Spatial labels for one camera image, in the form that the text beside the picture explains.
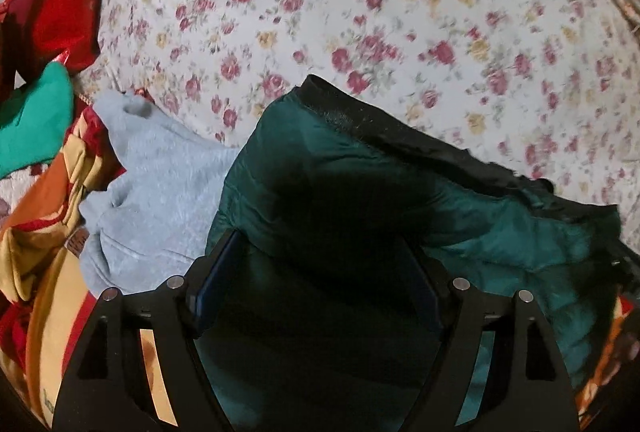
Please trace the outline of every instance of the green cloth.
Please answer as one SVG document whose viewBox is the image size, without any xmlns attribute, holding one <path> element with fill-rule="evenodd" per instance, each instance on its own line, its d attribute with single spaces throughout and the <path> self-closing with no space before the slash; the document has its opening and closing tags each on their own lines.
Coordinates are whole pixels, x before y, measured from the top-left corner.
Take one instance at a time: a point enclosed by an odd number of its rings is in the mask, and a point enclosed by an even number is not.
<svg viewBox="0 0 640 432">
<path fill-rule="evenodd" d="M 73 96 L 66 69 L 51 62 L 34 84 L 0 104 L 0 179 L 55 157 L 72 121 Z"/>
<path fill-rule="evenodd" d="M 233 424 L 251 416 L 260 430 L 301 430 L 299 410 L 312 417 L 306 430 L 397 429 L 437 349 L 396 272 L 399 234 L 481 290 L 530 290 L 575 388 L 609 329 L 616 284 L 606 246 L 620 234 L 615 207 L 558 198 L 317 77 L 265 110 L 226 176 L 207 253 L 227 228 L 250 245 L 198 350 Z M 292 336 L 314 344 L 300 349 Z M 222 353 L 216 343 L 234 346 Z M 482 341 L 459 422 L 478 408 L 490 345 Z M 321 380 L 334 380 L 326 382 L 333 394 L 305 393 L 305 382 Z"/>
</svg>

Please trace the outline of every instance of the black metal bracket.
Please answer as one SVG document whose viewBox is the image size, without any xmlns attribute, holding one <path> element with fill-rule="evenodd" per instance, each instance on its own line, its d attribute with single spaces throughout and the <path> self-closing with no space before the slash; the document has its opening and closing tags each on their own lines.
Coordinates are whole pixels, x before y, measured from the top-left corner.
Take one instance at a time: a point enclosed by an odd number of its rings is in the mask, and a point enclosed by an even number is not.
<svg viewBox="0 0 640 432">
<path fill-rule="evenodd" d="M 100 297 L 68 364 L 54 432 L 232 432 L 193 339 L 210 327 L 246 239 L 229 230 L 185 277 L 155 291 Z M 401 432 L 577 432 L 573 391 L 552 330 L 528 291 L 485 294 L 451 279 L 437 260 L 398 238 L 396 258 L 414 305 L 443 345 Z M 142 356 L 140 329 L 153 329 L 178 428 L 160 420 Z M 480 412 L 456 426 L 483 330 L 495 332 Z"/>
</svg>

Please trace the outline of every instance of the bed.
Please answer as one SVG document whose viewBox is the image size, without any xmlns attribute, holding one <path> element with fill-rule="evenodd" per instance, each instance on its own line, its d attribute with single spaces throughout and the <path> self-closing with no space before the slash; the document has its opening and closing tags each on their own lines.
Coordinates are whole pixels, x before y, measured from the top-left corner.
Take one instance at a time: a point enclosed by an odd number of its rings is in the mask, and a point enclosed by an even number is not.
<svg viewBox="0 0 640 432">
<path fill-rule="evenodd" d="M 242 146 L 266 106 L 313 73 L 561 196 L 618 204 L 640 250 L 639 2 L 102 0 L 100 56 L 74 85 L 89 102 L 142 90 L 204 138 Z M 79 284 L 76 313 L 85 294 Z M 585 415 L 629 312 L 616 306 Z M 39 365 L 62 357 L 42 351 Z"/>
</svg>

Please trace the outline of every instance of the pile of clothes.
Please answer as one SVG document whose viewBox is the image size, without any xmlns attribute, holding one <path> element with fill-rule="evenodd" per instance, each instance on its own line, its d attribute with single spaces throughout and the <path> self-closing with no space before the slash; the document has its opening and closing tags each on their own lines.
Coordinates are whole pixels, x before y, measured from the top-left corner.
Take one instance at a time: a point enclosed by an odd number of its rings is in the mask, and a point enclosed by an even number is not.
<svg viewBox="0 0 640 432">
<path fill-rule="evenodd" d="M 99 11 L 0 8 L 0 363 L 45 423 L 96 297 L 185 274 L 228 228 L 250 246 L 196 346 L 236 430 L 398 428 L 440 345 L 395 270 L 398 234 L 481 290 L 533 292 L 574 387 L 604 376 L 629 311 L 608 252 L 614 206 L 558 198 L 316 76 L 270 104 L 242 149 L 195 135 L 144 90 L 87 105 L 70 75 L 98 54 Z M 172 422 L 152 335 L 142 343 Z M 484 340 L 460 422 L 478 410 L 491 350 Z"/>
</svg>

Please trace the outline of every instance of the gray fleece garment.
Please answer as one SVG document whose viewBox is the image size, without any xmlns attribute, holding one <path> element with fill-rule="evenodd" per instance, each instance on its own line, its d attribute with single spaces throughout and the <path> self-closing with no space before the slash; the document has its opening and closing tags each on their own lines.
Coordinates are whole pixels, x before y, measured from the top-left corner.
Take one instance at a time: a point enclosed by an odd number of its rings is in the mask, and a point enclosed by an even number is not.
<svg viewBox="0 0 640 432">
<path fill-rule="evenodd" d="M 80 205 L 89 290 L 155 289 L 204 254 L 226 172 L 239 149 L 195 135 L 144 98 L 105 91 L 94 110 L 126 173 Z"/>
</svg>

